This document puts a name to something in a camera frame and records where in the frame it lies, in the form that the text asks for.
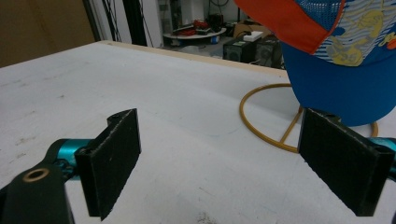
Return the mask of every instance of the cable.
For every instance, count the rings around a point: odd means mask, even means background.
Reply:
[[[148,24],[146,23],[145,13],[143,11],[143,0],[140,1],[140,13],[142,14],[142,20],[143,20],[143,23],[145,23],[146,31],[148,32],[149,42],[150,42],[151,46],[154,48],[154,45],[152,44],[151,34],[149,33]]]

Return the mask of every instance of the white table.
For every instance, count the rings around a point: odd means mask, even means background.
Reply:
[[[55,140],[94,138],[109,115],[137,108],[142,154],[104,223],[390,223],[395,183],[387,181],[374,217],[355,217],[301,156],[245,127],[242,97],[279,82],[288,82],[280,70],[113,42],[1,68],[0,186]],[[297,106],[280,89],[253,96],[246,111],[277,135]],[[378,125],[394,136],[396,112]],[[296,131],[289,142],[297,139]],[[76,222],[99,223],[80,183],[66,189]]]

